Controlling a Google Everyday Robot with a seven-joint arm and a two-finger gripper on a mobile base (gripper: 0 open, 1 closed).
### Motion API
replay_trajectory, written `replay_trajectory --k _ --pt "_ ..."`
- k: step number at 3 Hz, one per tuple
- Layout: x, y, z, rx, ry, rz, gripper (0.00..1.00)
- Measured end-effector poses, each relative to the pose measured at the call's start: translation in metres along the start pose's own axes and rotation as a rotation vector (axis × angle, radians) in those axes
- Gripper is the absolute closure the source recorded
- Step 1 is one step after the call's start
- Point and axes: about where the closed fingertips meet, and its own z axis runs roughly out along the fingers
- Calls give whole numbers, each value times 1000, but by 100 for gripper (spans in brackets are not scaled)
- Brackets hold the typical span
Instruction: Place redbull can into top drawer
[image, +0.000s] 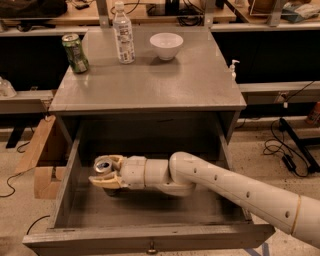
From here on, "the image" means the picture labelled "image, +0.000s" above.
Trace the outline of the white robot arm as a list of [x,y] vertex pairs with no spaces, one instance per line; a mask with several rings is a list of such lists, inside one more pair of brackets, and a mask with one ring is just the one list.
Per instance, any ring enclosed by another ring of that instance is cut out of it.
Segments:
[[169,159],[103,155],[89,181],[104,189],[157,189],[185,197],[200,184],[296,239],[320,248],[320,201],[229,171],[186,152]]

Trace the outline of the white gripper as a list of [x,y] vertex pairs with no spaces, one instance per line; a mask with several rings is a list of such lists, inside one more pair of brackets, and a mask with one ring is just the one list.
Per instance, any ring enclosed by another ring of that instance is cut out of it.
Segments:
[[[132,156],[124,160],[125,157],[122,155],[103,156],[99,162],[99,171],[111,173],[90,176],[89,181],[94,186],[106,189],[143,189],[147,159],[143,156]],[[112,172],[115,170],[120,170],[120,176],[116,172]]]

